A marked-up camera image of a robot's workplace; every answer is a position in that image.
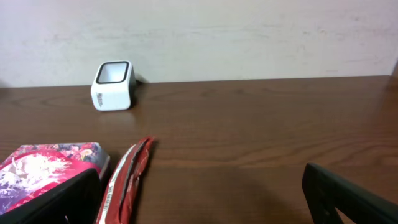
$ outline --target white wall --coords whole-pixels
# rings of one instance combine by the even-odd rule
[[[389,75],[396,0],[0,0],[0,83],[91,84],[129,59],[149,82]]]

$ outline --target red wrapper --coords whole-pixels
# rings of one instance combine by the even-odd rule
[[[106,188],[97,224],[130,222],[139,177],[146,167],[153,141],[153,138],[144,138],[123,155]]]

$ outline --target white container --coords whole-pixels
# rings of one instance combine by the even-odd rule
[[[106,62],[98,68],[91,86],[91,98],[99,111],[130,108],[136,79],[131,62]]]

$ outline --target table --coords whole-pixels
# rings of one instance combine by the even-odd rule
[[[114,167],[156,136],[136,223],[311,223],[310,161],[398,203],[394,77],[151,83],[137,97],[104,113],[89,86],[0,89],[0,159],[21,144],[97,141]]]

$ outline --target pink tissue pack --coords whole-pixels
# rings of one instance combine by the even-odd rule
[[[0,215],[87,169],[102,179],[108,164],[97,142],[21,146],[0,165]]]

